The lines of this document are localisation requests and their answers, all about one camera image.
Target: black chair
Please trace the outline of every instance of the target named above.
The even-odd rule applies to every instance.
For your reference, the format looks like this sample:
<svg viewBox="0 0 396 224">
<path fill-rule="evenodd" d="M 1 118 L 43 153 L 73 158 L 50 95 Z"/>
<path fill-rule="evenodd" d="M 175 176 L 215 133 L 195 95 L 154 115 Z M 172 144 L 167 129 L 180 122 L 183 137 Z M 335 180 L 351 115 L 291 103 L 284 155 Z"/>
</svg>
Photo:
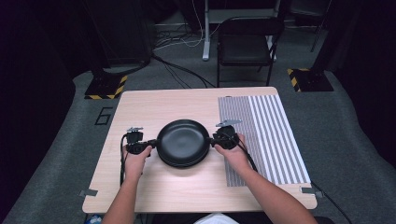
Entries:
<svg viewBox="0 0 396 224">
<path fill-rule="evenodd" d="M 314 45 L 311 52 L 314 51 L 315 45 L 318 42 L 320 32 L 323 24 L 326 21 L 332 0 L 291 0 L 289 13 L 294 17 L 304 18 L 319 23 L 317 27 Z"/>
<path fill-rule="evenodd" d="M 258 66 L 258 72 L 269 66 L 268 86 L 277 40 L 283 30 L 283 21 L 272 17 L 235 17 L 224 21 L 219 26 L 217 87 L 221 65 Z"/>
</svg>

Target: wooden table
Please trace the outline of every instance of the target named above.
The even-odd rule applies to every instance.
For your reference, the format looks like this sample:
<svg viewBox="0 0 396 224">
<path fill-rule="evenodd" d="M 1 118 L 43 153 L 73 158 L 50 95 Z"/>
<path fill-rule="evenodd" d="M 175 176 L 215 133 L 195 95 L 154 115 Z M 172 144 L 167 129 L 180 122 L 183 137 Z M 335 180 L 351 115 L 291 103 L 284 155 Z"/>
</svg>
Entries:
<svg viewBox="0 0 396 224">
<path fill-rule="evenodd" d="M 220 123 L 218 97 L 277 94 L 275 88 L 227 88 L 170 91 L 126 91 L 120 98 L 102 154 L 93 174 L 82 209 L 87 214 L 105 213 L 120 188 L 120 140 L 131 127 L 143 127 L 143 140 L 157 138 L 161 128 L 177 119 L 193 119 L 211 135 Z M 186 169 L 177 169 L 161 161 L 154 149 L 146 159 L 138 190 L 136 213 L 237 212 L 260 211 L 247 187 L 227 187 L 224 159 L 214 149 L 203 161 Z M 312 194 L 301 193 L 308 183 L 280 185 L 306 208 L 317 201 Z"/>
</svg>

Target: frying pan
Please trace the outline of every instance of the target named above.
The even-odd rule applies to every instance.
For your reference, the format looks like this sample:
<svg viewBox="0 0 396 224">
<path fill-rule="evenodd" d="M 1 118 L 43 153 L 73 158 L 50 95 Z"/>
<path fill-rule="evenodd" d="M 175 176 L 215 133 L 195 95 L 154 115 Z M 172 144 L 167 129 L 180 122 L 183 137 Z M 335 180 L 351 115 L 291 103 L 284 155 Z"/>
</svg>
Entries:
<svg viewBox="0 0 396 224">
<path fill-rule="evenodd" d="M 202 161 L 209 151 L 206 128 L 191 119 L 178 119 L 165 125 L 157 137 L 157 151 L 166 164 L 184 168 Z"/>
</svg>

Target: wire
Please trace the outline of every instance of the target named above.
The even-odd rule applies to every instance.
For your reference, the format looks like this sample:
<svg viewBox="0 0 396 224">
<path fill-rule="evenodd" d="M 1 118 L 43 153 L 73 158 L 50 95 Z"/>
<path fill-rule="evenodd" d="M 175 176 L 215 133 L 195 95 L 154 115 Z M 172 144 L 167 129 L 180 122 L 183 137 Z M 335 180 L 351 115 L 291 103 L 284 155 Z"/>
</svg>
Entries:
<svg viewBox="0 0 396 224">
<path fill-rule="evenodd" d="M 170 67 L 168 64 L 163 63 L 163 66 L 166 68 L 166 70 L 168 70 L 168 72 L 172 75 L 172 77 L 175 79 L 175 81 L 183 88 L 186 89 L 186 87 L 183 86 L 186 85 L 188 88 L 191 89 L 191 86 L 189 84 L 187 84 L 185 81 L 183 81 L 183 79 L 181 79 L 177 73 L 172 69 L 172 67 Z"/>
<path fill-rule="evenodd" d="M 121 143 L 120 143 L 120 153 L 121 153 L 120 186 L 123 183 L 123 176 L 125 173 L 125 161 L 126 161 L 126 158 L 128 157 L 128 154 L 126 154 L 125 159 L 123 158 L 123 150 L 122 149 L 123 149 L 123 140 L 125 137 L 126 137 L 126 134 L 121 138 Z"/>
<path fill-rule="evenodd" d="M 125 70 L 125 71 L 122 71 L 122 72 L 118 72 L 118 73 L 109 73 L 107 71 L 103 71 L 103 72 L 106 75 L 111 75 L 111 76 L 126 76 L 126 75 L 130 75 L 132 73 L 135 73 L 135 72 L 139 71 L 140 69 L 146 67 L 148 64 L 149 64 L 149 61 L 142 62 L 136 68 L 128 69 L 128 70 Z"/>
<path fill-rule="evenodd" d="M 184 25 L 180 25 L 179 27 L 177 27 L 177 29 L 175 31 L 160 31 L 157 34 L 157 38 L 159 40 L 157 41 L 156 48 L 163 47 L 166 44 L 169 44 L 169 43 L 171 43 L 172 41 L 175 41 L 175 40 L 181 40 L 184 37 L 187 37 L 187 38 L 192 37 L 192 34 L 189 33 L 187 31 L 187 29 L 185 29 L 185 32 L 182 35 L 171 36 L 171 33 L 179 33 L 179 29 L 181 27 L 183 27 L 183 26 L 186 27 L 185 24 Z"/>
<path fill-rule="evenodd" d="M 176 65 L 176 64 L 173 64 L 173 63 L 169 63 L 169 62 L 165 61 L 164 59 L 162 59 L 161 57 L 159 57 L 159 56 L 157 56 L 157 55 L 155 55 L 155 54 L 152 54 L 151 57 L 152 57 L 153 59 L 155 59 L 155 60 L 161 62 L 161 63 L 165 63 L 165 64 L 167 64 L 167 65 L 169 65 L 169 66 L 175 67 L 175 68 L 177 68 L 177 69 L 179 69 L 179 70 L 182 70 L 182 71 L 184 71 L 184 72 L 190 73 L 190 74 L 192 74 L 192 75 L 195 76 L 195 77 L 198 77 L 198 78 L 204 83 L 204 85 L 205 85 L 206 88 L 207 88 L 206 83 L 208 83 L 208 84 L 209 84 L 210 86 L 212 86 L 212 87 L 215 87 L 215 86 L 214 86 L 212 83 L 210 83 L 208 80 L 204 79 L 203 77 L 199 76 L 198 74 L 192 72 L 191 70 L 189 70 L 189 69 L 187 69 L 187 68 L 181 67 L 181 66 Z"/>
<path fill-rule="evenodd" d="M 227 0 L 224 1 L 224 9 L 227 9 Z M 219 23 L 218 26 L 216 26 L 216 29 L 209 36 L 212 36 L 219 29 L 220 26 L 221 26 L 221 23 Z"/>
<path fill-rule="evenodd" d="M 345 218 L 350 224 L 352 224 L 352 221 L 351 221 L 350 218 L 347 216 L 347 214 L 341 209 L 340 206 L 338 206 L 337 203 L 335 203 L 335 201 L 334 201 L 323 189 L 321 189 L 321 188 L 320 188 L 317 184 L 315 184 L 314 181 L 312 181 L 312 180 L 311 180 L 311 184 L 312 184 L 313 186 L 315 186 L 315 188 L 317 188 L 318 190 L 320 190 L 320 191 L 323 193 L 323 195 L 324 195 L 326 198 L 328 198 L 329 201 L 338 209 L 338 211 L 340 211 L 341 214 L 343 214 L 344 218 Z"/>
<path fill-rule="evenodd" d="M 138 219 L 140 219 L 140 223 L 141 224 L 143 224 L 143 215 L 141 214 L 141 213 L 139 213 L 139 214 L 137 214 L 137 216 L 136 216 Z M 145 223 L 147 223 L 147 221 L 148 221 L 148 216 L 147 216 L 147 214 L 145 215 Z"/>
<path fill-rule="evenodd" d="M 170 46 L 174 46 L 174 45 L 179 45 L 179 44 L 185 44 L 185 43 L 193 43 L 193 42 L 197 42 L 197 41 L 201 41 L 201 40 L 203 40 L 203 39 L 199 39 L 199 40 L 192 40 L 192 41 L 186 41 L 186 42 L 180 42 L 180 43 L 173 43 L 173 44 L 168 44 L 168 45 L 165 45 L 165 46 L 162 46 L 162 47 L 159 47 L 159 48 L 156 48 L 155 50 L 158 50 L 158 49 L 163 49 L 163 48 L 166 48 L 166 47 L 170 47 Z"/>
<path fill-rule="evenodd" d="M 250 154 L 248 153 L 248 149 L 241 146 L 239 143 L 237 145 L 242 149 L 242 151 L 245 152 L 245 155 L 247 156 L 247 160 L 250 162 L 251 168 L 253 168 L 253 170 L 258 173 L 259 171 L 257 170 L 256 164 L 254 163 L 253 158 L 251 158 Z"/>
<path fill-rule="evenodd" d="M 187 42 L 184 41 L 184 39 L 181 39 L 181 40 L 182 40 L 188 47 L 193 48 L 193 47 L 197 47 L 197 46 L 201 43 L 201 41 L 203 40 L 204 31 L 203 31 L 203 29 L 202 29 L 202 24 L 201 24 L 201 22 L 200 22 L 200 20 L 199 20 L 198 14 L 197 14 L 197 10 L 195 9 L 194 0 L 191 0 L 191 2 L 192 2 L 192 7 L 194 8 L 195 17 L 196 17 L 197 20 L 198 20 L 199 28 L 201 29 L 201 38 L 200 38 L 199 42 L 196 43 L 195 45 L 188 45 Z"/>
</svg>

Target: yellow and black hazard tape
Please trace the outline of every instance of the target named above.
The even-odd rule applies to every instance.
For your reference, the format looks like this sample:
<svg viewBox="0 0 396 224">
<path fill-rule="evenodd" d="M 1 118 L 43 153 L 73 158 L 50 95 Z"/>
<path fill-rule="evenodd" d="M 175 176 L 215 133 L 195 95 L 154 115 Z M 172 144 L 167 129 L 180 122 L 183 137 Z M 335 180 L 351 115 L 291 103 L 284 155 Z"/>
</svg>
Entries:
<svg viewBox="0 0 396 224">
<path fill-rule="evenodd" d="M 124 76 L 120 80 L 120 85 L 117 87 L 117 90 L 115 91 L 114 94 L 109 94 L 109 95 L 85 95 L 84 99 L 91 99 L 91 100 L 105 100 L 105 99 L 116 99 L 119 98 L 119 96 L 122 93 L 123 87 L 125 85 L 127 76 Z"/>
<path fill-rule="evenodd" d="M 301 91 L 300 86 L 298 85 L 297 79 L 295 75 L 293 74 L 294 70 L 299 70 L 299 71 L 309 71 L 307 68 L 301 68 L 301 69 L 288 69 L 288 74 L 290 77 L 291 85 L 293 86 L 295 91 Z"/>
</svg>

